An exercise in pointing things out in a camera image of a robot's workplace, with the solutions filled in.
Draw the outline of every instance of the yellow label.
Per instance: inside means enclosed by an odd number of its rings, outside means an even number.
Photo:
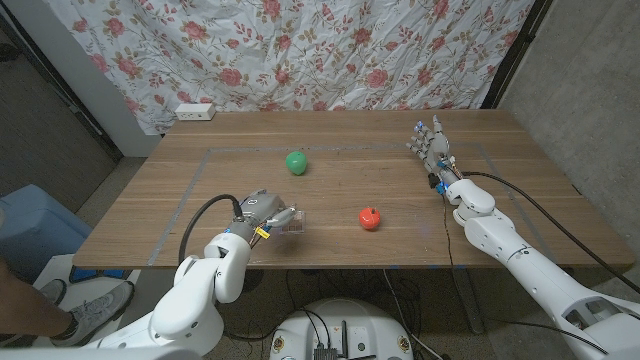
[[[268,232],[262,230],[262,228],[260,228],[260,227],[256,228],[256,232],[258,233],[258,235],[262,236],[265,239],[268,239],[269,236],[271,236],[271,235],[269,235]]]

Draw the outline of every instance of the black connector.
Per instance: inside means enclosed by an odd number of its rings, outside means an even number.
[[[440,178],[438,175],[429,173],[429,187],[435,189],[438,184],[440,184]]]

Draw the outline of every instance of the table leg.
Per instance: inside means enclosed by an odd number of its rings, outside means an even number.
[[[456,291],[460,296],[460,301],[467,314],[469,330],[476,335],[480,335],[484,333],[484,323],[482,322],[480,308],[478,307],[478,301],[473,291],[473,284],[471,283],[469,272],[466,269],[454,269],[452,273]]]

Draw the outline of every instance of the green ball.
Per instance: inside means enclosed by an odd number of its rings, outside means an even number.
[[[287,155],[285,163],[292,173],[302,175],[307,168],[307,157],[300,151],[294,151]]]

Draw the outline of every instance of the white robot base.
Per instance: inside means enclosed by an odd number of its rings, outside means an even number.
[[[273,335],[269,358],[411,360],[413,353],[407,332],[389,314],[360,300],[334,298],[289,316]]]

